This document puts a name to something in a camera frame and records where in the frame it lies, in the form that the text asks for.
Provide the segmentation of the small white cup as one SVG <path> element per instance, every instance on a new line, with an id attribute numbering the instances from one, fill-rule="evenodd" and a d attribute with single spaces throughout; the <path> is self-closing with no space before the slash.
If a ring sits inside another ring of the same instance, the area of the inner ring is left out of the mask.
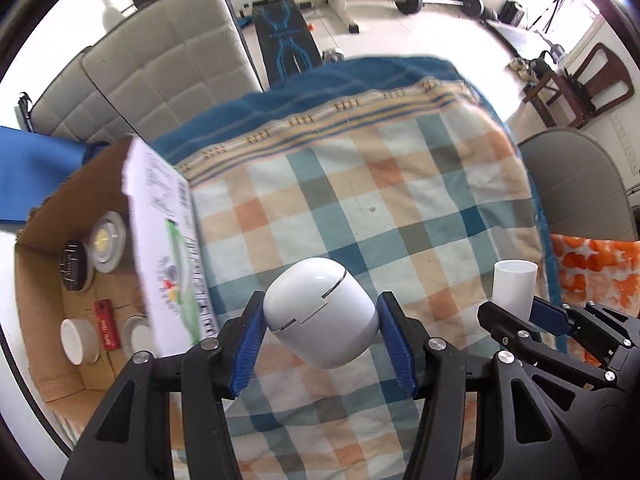
<path id="1" fill-rule="evenodd" d="M 501 260 L 494 266 L 491 301 L 523 321 L 532 312 L 538 266 L 527 260 Z"/>

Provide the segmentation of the white earbud case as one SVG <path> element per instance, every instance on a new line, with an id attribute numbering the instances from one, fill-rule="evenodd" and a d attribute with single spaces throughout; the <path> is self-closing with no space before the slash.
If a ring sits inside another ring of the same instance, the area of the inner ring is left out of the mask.
<path id="1" fill-rule="evenodd" d="M 268 287 L 264 315 L 270 332 L 307 364 L 330 370 L 370 347 L 378 312 L 347 269 L 329 258 L 291 266 Z"/>

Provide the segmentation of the silver tin white lid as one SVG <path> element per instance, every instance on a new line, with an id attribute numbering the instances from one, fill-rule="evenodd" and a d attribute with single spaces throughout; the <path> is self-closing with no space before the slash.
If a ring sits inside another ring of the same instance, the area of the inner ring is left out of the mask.
<path id="1" fill-rule="evenodd" d="M 144 316 L 136 315 L 127 318 L 122 326 L 120 339 L 122 340 L 122 351 L 127 359 L 140 351 L 146 351 L 152 356 L 156 356 L 153 331 Z"/>

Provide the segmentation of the red rectangular lighter box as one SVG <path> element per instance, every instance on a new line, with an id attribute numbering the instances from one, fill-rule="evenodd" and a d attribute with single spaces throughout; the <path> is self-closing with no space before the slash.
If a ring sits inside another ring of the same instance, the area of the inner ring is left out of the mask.
<path id="1" fill-rule="evenodd" d="M 93 310 L 104 350 L 115 351 L 122 348 L 111 300 L 97 301 Z"/>

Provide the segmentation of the white round jar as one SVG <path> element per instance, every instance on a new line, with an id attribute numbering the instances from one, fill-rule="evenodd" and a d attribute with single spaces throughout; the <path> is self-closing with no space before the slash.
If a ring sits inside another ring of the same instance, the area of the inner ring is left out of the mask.
<path id="1" fill-rule="evenodd" d="M 66 358 L 74 365 L 95 363 L 100 357 L 100 340 L 86 318 L 64 318 L 60 339 Z"/>

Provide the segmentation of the silver metal canister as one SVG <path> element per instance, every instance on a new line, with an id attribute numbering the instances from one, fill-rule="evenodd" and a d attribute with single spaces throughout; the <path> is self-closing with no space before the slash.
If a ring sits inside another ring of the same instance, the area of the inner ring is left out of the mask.
<path id="1" fill-rule="evenodd" d="M 119 212 L 109 210 L 96 222 L 89 236 L 89 257 L 101 273 L 116 271 L 125 259 L 128 230 Z"/>

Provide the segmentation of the black round patterned tin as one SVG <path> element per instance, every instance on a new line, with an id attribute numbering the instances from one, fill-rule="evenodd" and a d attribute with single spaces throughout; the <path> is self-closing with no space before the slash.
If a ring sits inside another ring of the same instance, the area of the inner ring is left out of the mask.
<path id="1" fill-rule="evenodd" d="M 85 292 L 93 282 L 94 267 L 89 251 L 81 240 L 68 240 L 60 253 L 60 274 L 69 292 Z"/>

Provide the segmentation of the grey chair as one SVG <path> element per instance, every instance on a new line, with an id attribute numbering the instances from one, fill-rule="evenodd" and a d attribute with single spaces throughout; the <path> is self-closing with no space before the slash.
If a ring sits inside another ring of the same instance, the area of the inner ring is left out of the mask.
<path id="1" fill-rule="evenodd" d="M 591 136 L 556 127 L 530 136 L 518 147 L 553 234 L 638 240 L 620 172 Z"/>

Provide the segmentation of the open cardboard box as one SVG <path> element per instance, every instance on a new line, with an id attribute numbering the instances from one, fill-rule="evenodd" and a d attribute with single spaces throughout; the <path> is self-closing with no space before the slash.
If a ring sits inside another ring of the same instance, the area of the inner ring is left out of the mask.
<path id="1" fill-rule="evenodd" d="M 69 292 L 60 253 L 68 240 L 89 250 L 103 215 L 125 219 L 125 259 L 112 273 L 94 269 L 91 287 Z M 85 427 L 128 359 L 122 348 L 92 364 L 72 364 L 63 351 L 64 318 L 86 318 L 111 300 L 119 332 L 127 318 L 150 323 L 156 356 L 173 356 L 213 337 L 219 325 L 209 299 L 188 181 L 136 136 L 106 148 L 75 171 L 32 214 L 15 243 L 15 295 L 32 380 L 47 408 Z"/>

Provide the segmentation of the blue foam mat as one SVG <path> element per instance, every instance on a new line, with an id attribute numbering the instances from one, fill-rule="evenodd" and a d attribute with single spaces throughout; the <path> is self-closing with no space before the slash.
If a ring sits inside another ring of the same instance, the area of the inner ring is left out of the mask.
<path id="1" fill-rule="evenodd" d="M 1 222 L 25 223 L 32 210 L 108 143 L 74 142 L 1 128 Z"/>

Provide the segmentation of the grey cushion rear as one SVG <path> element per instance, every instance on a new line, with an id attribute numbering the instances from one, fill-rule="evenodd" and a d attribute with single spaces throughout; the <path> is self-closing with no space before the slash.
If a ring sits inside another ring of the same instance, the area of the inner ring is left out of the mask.
<path id="1" fill-rule="evenodd" d="M 90 50 L 82 49 L 32 106 L 35 133 L 82 143 L 113 143 L 134 133 L 82 67 Z"/>

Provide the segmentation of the grey cushion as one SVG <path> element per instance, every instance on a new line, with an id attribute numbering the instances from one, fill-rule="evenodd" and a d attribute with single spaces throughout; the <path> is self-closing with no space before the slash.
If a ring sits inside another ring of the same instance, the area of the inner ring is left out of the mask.
<path id="1" fill-rule="evenodd" d="M 113 143 L 134 133 L 82 67 L 90 50 L 82 49 L 32 106 L 35 133 L 82 143 Z"/>
<path id="2" fill-rule="evenodd" d="M 264 90 L 231 0 L 155 0 L 98 41 L 81 66 L 148 142 Z"/>

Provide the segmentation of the black blue bench pad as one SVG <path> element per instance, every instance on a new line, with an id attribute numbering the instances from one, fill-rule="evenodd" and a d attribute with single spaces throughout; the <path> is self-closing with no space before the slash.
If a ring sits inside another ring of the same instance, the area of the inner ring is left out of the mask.
<path id="1" fill-rule="evenodd" d="M 293 0 L 270 0 L 253 6 L 253 23 L 270 87 L 323 64 L 308 24 Z"/>

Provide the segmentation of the grey cushion front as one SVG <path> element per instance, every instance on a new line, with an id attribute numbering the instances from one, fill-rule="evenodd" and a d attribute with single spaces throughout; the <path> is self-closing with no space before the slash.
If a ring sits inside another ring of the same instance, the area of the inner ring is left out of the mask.
<path id="1" fill-rule="evenodd" d="M 155 0 L 98 41 L 81 66 L 148 142 L 264 90 L 231 0 Z"/>

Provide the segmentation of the small barbell on floor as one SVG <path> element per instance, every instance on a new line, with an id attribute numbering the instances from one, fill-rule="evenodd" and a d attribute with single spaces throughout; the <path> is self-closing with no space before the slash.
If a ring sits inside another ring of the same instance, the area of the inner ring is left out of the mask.
<path id="1" fill-rule="evenodd" d="M 424 6 L 455 6 L 468 18 L 480 18 L 485 10 L 482 0 L 394 0 L 394 3 L 405 15 L 417 14 Z"/>

